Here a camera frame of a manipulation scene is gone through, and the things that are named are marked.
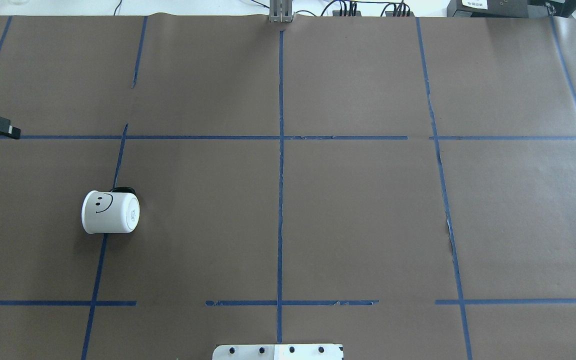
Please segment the black box with label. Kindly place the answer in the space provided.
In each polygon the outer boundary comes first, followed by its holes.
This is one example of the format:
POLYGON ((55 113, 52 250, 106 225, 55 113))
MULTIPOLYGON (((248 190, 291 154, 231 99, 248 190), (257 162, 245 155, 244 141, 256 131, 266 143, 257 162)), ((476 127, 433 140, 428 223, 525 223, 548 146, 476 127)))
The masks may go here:
POLYGON ((529 0, 450 0, 446 6, 448 18, 541 19, 552 15, 547 6, 529 0))

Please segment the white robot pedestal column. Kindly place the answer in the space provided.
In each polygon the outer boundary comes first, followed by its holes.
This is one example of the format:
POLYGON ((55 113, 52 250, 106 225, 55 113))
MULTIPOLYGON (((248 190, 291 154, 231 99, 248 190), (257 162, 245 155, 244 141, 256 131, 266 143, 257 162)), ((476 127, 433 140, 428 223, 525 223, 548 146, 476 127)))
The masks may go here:
POLYGON ((215 347, 213 360, 343 360, 342 344, 222 344, 215 347))

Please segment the upper orange black usb hub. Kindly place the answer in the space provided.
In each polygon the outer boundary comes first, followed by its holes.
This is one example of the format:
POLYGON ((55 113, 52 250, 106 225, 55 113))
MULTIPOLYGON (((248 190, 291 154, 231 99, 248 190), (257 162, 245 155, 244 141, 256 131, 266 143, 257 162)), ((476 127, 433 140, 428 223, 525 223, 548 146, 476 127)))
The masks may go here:
POLYGON ((340 5, 339 10, 333 10, 332 16, 336 18, 357 18, 361 17, 362 14, 358 10, 357 2, 344 2, 340 5))

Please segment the orange black usb hub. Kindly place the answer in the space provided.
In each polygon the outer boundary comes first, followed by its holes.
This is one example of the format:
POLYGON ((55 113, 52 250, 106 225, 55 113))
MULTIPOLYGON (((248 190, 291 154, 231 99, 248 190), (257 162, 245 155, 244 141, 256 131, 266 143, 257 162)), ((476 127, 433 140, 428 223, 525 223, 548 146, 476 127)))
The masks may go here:
POLYGON ((333 10, 332 16, 336 18, 357 18, 361 17, 362 14, 358 10, 357 2, 344 2, 340 5, 339 10, 333 10))
POLYGON ((414 12, 405 2, 390 3, 382 9, 381 16, 387 18, 413 18, 414 12))

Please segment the lower orange black usb hub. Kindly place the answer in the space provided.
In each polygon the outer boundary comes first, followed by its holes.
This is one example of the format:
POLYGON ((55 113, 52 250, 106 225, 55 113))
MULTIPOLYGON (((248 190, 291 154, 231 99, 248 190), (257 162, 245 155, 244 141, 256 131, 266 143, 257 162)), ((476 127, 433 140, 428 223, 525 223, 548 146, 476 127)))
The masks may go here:
POLYGON ((387 18, 413 18, 414 12, 405 2, 390 3, 382 9, 381 16, 387 18))

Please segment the white smiley face mug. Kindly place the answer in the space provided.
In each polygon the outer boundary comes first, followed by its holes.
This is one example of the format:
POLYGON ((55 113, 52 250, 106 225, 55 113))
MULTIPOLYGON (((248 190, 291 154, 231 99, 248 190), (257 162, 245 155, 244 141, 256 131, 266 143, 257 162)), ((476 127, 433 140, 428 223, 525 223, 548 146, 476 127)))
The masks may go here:
POLYGON ((132 187, 90 191, 82 202, 81 223, 87 234, 128 234, 140 220, 140 202, 132 187))

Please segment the aluminium frame post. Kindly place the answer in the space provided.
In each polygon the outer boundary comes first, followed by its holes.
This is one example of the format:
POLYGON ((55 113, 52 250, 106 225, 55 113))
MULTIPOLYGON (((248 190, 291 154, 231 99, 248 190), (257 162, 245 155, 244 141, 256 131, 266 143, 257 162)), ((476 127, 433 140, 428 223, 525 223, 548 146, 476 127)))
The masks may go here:
POLYGON ((269 22, 292 23, 294 20, 293 0, 269 0, 269 22))

